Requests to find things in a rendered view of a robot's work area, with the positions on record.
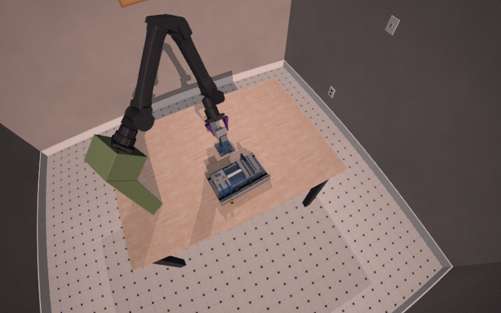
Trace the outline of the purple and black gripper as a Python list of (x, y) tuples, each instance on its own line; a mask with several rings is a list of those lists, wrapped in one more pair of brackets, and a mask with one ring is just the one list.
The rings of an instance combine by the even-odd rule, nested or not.
[(217, 121), (219, 121), (219, 120), (222, 119), (223, 122), (224, 122), (224, 125), (225, 125), (226, 129), (228, 130), (228, 116), (227, 115), (223, 116), (223, 115), (225, 115), (224, 113), (220, 113), (220, 115), (219, 115), (216, 106), (212, 106), (212, 109), (211, 108), (206, 109), (206, 112), (208, 114), (209, 119), (205, 120), (205, 122), (207, 123), (207, 124), (205, 124), (205, 127), (209, 127), (210, 128), (210, 130), (208, 128), (207, 129), (214, 135), (214, 137), (215, 137), (215, 134), (213, 132), (213, 129), (211, 128), (210, 123), (217, 122)]

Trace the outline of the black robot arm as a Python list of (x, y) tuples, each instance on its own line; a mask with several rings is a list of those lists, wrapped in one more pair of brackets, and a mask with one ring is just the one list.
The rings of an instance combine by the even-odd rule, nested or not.
[(130, 100), (130, 106), (125, 110), (119, 130), (116, 130), (111, 138), (111, 147), (130, 154), (134, 152), (138, 130), (148, 131), (155, 122), (151, 100), (162, 46), (167, 33), (179, 47), (198, 82), (201, 95), (205, 96), (202, 99), (204, 108), (212, 109), (212, 106), (225, 100), (224, 93), (217, 90), (217, 86), (199, 56), (190, 37), (192, 31), (184, 17), (174, 17), (170, 14), (146, 16), (145, 23), (147, 23), (147, 33), (136, 92), (134, 98)]

